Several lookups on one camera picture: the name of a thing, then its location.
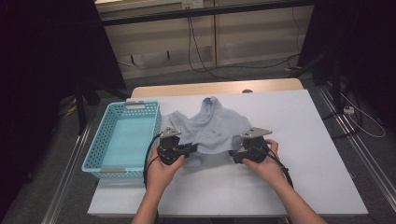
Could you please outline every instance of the person's hand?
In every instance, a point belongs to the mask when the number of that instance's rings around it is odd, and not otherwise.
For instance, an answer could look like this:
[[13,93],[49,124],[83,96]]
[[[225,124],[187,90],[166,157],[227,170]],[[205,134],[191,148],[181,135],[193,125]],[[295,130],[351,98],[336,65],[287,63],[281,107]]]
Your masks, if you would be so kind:
[[158,157],[158,147],[151,149],[151,157],[148,161],[150,164],[148,168],[148,191],[163,192],[166,187],[172,182],[176,171],[183,164],[185,157],[180,156],[172,165],[164,164]]
[[[271,150],[275,155],[271,151],[269,153],[279,159],[277,156],[278,143],[272,139],[266,139],[265,141],[267,144],[271,145]],[[268,156],[261,163],[251,161],[249,159],[243,159],[242,162],[252,170],[259,173],[259,175],[271,186],[274,186],[276,183],[286,181],[280,166]]]

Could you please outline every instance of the person's left hand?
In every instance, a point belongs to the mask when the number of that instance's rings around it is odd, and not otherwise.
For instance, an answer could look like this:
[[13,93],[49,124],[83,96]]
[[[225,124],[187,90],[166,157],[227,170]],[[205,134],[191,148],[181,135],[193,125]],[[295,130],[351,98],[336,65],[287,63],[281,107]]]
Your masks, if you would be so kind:
[[148,161],[148,164],[151,163],[151,165],[148,168],[147,190],[164,192],[186,158],[182,155],[172,165],[166,165],[158,157],[157,148],[158,147],[153,147],[151,149],[151,157]]

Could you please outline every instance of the fabric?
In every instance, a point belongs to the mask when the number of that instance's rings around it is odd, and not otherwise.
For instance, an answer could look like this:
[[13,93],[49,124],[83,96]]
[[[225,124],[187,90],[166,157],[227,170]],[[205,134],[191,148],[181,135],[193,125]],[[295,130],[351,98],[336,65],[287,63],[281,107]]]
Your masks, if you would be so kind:
[[203,154],[239,149],[243,142],[240,134],[251,127],[247,118],[223,107],[214,96],[203,100],[201,111],[194,117],[188,119],[176,111],[168,115],[168,120],[181,131],[180,144],[197,143],[198,152]]

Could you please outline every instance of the white tabletop surface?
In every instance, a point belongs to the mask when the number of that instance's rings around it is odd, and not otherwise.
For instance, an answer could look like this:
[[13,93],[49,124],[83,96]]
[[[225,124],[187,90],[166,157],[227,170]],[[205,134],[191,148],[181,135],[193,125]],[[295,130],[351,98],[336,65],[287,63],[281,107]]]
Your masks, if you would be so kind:
[[[197,114],[209,95],[157,97],[162,115]],[[309,93],[275,91],[219,94],[221,104],[273,131],[279,157],[296,191],[324,216],[362,215],[367,209],[330,138]],[[202,157],[199,167],[182,167],[160,202],[162,217],[279,217],[287,213],[275,192],[227,153]],[[141,179],[101,179],[89,214],[132,217],[143,198]]]

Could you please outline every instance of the blue plastic basket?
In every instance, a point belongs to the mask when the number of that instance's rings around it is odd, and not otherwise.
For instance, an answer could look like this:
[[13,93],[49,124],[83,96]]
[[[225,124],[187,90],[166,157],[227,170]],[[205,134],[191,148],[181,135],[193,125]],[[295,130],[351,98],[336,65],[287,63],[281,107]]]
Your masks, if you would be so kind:
[[157,101],[108,105],[82,171],[98,178],[143,176],[146,151],[160,126]]

